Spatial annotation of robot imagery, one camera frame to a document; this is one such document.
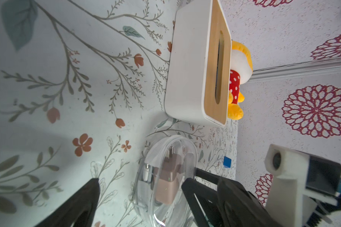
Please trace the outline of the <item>clear oval zip pouch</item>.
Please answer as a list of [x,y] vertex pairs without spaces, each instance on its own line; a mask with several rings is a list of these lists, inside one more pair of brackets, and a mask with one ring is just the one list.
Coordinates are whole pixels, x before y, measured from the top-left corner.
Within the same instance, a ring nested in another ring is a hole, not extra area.
[[198,153],[193,142],[181,135],[151,144],[140,162],[132,203],[148,227],[185,227],[190,207],[181,189],[194,179]]

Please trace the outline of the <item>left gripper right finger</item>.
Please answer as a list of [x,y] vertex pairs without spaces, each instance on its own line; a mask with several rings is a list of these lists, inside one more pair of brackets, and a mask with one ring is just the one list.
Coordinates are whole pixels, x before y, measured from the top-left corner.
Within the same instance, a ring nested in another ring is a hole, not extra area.
[[280,227],[261,202],[237,181],[201,169],[200,177],[217,185],[214,190],[188,178],[181,188],[199,227]]

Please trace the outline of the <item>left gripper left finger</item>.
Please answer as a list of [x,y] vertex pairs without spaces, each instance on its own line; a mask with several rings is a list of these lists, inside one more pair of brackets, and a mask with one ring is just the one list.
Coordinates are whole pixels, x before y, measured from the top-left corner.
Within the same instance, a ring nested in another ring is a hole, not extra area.
[[99,179],[92,178],[38,227],[91,227],[100,196]]

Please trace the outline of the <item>pink charger cube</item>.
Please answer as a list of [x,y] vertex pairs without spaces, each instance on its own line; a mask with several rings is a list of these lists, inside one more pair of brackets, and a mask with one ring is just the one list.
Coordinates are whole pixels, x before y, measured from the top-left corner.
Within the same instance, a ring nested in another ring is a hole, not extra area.
[[186,146],[171,146],[166,152],[161,167],[154,168],[154,179],[158,180],[155,200],[171,205],[188,178],[194,177],[195,154]]

